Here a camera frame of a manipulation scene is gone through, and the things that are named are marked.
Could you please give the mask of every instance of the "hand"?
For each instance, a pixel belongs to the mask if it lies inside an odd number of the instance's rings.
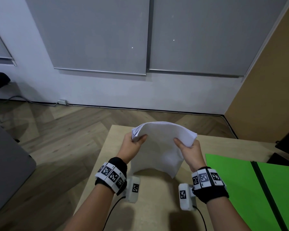
[[[201,167],[206,166],[200,148],[200,142],[194,140],[191,147],[185,146],[179,139],[174,138],[174,143],[181,150],[181,153],[185,159],[185,162],[189,165],[192,172],[196,172]]]
[[[124,136],[123,143],[117,154],[117,157],[121,158],[126,164],[137,155],[141,145],[146,141],[147,135],[143,135],[137,142],[131,140],[131,132]]]

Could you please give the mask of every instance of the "black stripe on green board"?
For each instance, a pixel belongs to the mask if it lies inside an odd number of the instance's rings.
[[[251,161],[250,163],[251,163],[251,165],[252,165],[252,167],[253,167],[253,169],[255,171],[255,174],[256,174],[256,176],[258,178],[258,181],[259,181],[259,183],[260,183],[260,185],[262,187],[262,190],[263,190],[263,192],[264,192],[264,194],[265,194],[265,196],[267,198],[267,201],[269,202],[269,205],[270,205],[270,207],[271,207],[271,209],[273,211],[273,214],[274,214],[274,216],[275,216],[275,218],[276,218],[276,220],[278,222],[278,225],[280,226],[280,229],[282,231],[288,231],[288,228],[287,228],[287,226],[285,224],[285,221],[282,218],[282,216],[281,216],[281,214],[280,214],[280,212],[278,210],[278,207],[277,207],[277,205],[276,205],[276,203],[274,201],[274,198],[273,198],[273,196],[272,196],[272,194],[271,194],[271,192],[269,190],[269,187],[267,186],[267,183],[265,182],[265,179],[263,177],[263,174],[262,174],[257,162]]]

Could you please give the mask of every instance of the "wooden floor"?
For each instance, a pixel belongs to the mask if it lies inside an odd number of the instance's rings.
[[[111,125],[168,121],[200,135],[233,138],[222,117],[10,101],[1,126],[37,163],[33,175],[0,211],[0,231],[63,230],[80,199]]]

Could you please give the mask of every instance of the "white wall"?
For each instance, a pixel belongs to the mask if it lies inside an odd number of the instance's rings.
[[[97,74],[53,69],[25,0],[0,0],[0,36],[17,67],[0,64],[12,80],[0,98],[22,94],[33,101],[224,114],[241,78],[173,74]]]

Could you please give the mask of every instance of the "forearm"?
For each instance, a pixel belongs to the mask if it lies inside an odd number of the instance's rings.
[[[105,225],[114,192],[97,184],[66,225],[64,231],[101,231]]]
[[[212,199],[207,203],[207,208],[215,231],[250,231],[228,198]]]

